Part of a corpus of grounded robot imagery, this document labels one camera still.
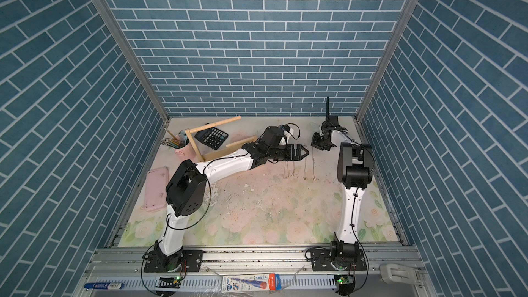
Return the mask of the blue marker pen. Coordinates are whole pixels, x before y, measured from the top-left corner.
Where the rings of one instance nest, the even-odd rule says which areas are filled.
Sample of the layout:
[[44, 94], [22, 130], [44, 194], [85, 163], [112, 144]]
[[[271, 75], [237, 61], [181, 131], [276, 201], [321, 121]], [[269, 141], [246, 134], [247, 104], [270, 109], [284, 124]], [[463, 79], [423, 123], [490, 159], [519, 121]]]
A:
[[85, 290], [123, 290], [124, 288], [125, 288], [125, 284], [119, 283], [119, 282], [102, 282], [102, 283], [84, 284]]

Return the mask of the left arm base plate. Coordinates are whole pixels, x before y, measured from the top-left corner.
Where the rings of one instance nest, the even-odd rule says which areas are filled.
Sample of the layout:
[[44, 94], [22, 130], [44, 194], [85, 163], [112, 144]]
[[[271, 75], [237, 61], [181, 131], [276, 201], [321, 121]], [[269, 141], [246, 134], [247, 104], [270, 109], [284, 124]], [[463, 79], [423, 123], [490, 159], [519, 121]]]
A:
[[202, 266], [203, 250], [180, 250], [166, 256], [160, 250], [151, 250], [143, 256], [143, 271], [150, 273], [194, 273]]

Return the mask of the wooden jewelry display stand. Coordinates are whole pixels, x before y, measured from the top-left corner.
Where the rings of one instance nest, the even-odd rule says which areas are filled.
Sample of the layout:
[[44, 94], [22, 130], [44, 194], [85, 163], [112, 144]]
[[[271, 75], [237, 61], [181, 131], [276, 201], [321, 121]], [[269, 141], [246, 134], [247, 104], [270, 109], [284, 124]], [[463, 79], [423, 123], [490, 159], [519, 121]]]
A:
[[240, 121], [240, 119], [241, 117], [238, 115], [200, 127], [185, 129], [184, 133], [195, 152], [196, 161], [215, 160], [235, 152], [245, 143], [256, 141], [256, 135], [246, 136], [233, 141], [231, 134], [220, 129], [221, 126]]

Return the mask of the toothpaste box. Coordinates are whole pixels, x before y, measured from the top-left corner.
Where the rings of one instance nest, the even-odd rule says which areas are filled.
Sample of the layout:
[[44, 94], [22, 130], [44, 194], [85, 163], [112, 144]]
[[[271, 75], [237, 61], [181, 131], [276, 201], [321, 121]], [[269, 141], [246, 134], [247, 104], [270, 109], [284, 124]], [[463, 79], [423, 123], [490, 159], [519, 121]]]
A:
[[222, 293], [275, 292], [283, 289], [279, 274], [247, 274], [223, 276]]

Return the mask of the white plastic bracket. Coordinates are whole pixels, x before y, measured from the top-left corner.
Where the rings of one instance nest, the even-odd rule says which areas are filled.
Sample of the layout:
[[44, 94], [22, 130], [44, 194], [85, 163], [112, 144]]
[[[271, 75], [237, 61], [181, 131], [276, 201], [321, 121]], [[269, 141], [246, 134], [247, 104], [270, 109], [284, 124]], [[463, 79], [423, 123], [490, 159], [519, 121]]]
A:
[[396, 263], [385, 263], [379, 268], [383, 282], [387, 284], [401, 283], [407, 285], [419, 285], [418, 271], [405, 265]]

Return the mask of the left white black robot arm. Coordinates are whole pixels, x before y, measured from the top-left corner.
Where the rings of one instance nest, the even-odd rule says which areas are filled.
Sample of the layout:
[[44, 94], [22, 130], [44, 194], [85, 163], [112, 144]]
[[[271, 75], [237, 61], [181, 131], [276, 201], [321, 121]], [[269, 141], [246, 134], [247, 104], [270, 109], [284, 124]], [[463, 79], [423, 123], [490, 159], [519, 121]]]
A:
[[305, 159], [309, 151], [300, 143], [290, 143], [290, 136], [287, 125], [269, 126], [255, 141], [245, 143], [229, 155], [200, 163], [183, 161], [166, 186], [164, 232], [144, 258], [159, 272], [182, 269], [184, 232], [197, 225], [190, 225], [188, 221], [202, 206], [205, 193], [212, 192], [212, 183], [268, 162]]

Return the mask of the aluminium front rail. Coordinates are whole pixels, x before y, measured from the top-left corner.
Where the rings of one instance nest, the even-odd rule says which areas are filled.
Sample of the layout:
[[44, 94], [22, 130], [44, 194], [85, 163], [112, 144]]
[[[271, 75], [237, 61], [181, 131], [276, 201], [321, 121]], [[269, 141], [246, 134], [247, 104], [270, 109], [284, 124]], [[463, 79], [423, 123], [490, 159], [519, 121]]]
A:
[[[367, 243], [366, 271], [314, 272], [304, 252], [307, 245], [294, 246], [191, 246], [184, 250], [203, 250], [202, 266], [194, 273], [144, 272], [141, 248], [98, 249], [74, 296], [214, 296], [221, 293], [223, 276], [270, 274], [280, 275], [280, 292], [323, 290], [333, 296], [344, 287], [354, 296], [436, 296], [432, 281], [417, 249], [397, 243]], [[396, 263], [415, 268], [419, 285], [383, 282], [380, 266]], [[119, 282], [123, 290], [85, 290], [86, 283]]]

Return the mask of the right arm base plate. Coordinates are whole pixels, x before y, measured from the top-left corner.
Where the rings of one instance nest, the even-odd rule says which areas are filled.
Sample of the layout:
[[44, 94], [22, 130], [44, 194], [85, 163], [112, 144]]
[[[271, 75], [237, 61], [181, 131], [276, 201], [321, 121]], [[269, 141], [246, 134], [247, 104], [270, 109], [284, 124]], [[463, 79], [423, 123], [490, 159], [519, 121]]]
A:
[[304, 256], [314, 272], [366, 271], [367, 260], [361, 249], [354, 252], [332, 252], [325, 247], [310, 247]]

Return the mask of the pink pen holder cup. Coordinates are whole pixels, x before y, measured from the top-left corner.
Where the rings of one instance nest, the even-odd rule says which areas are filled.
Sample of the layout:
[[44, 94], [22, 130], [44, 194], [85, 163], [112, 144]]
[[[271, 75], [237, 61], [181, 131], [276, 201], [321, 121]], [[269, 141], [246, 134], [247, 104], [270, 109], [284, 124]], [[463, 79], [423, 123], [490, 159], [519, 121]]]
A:
[[177, 157], [180, 157], [183, 160], [195, 159], [196, 152], [191, 145], [185, 130], [181, 130], [177, 133], [167, 130], [166, 137], [162, 140], [162, 145], [168, 147]]

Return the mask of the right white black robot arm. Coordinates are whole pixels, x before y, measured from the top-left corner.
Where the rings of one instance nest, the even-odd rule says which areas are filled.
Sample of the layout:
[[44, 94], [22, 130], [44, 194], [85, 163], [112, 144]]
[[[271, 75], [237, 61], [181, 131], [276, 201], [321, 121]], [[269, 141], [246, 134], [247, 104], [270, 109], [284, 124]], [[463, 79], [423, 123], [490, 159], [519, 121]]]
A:
[[320, 132], [312, 136], [312, 147], [320, 151], [339, 148], [336, 175], [342, 184], [342, 208], [330, 261], [346, 270], [367, 270], [368, 257], [359, 239], [359, 216], [362, 197], [373, 180], [375, 161], [370, 144], [354, 140], [341, 126], [336, 115], [328, 114]]

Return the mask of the black calculator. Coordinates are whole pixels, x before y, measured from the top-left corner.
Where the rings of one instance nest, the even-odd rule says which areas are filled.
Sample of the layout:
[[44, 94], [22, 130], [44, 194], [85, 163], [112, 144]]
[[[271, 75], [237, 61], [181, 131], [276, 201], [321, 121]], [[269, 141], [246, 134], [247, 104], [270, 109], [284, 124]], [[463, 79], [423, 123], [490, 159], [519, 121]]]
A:
[[195, 139], [207, 147], [218, 150], [220, 146], [228, 139], [228, 134], [217, 127], [211, 127], [195, 134]]

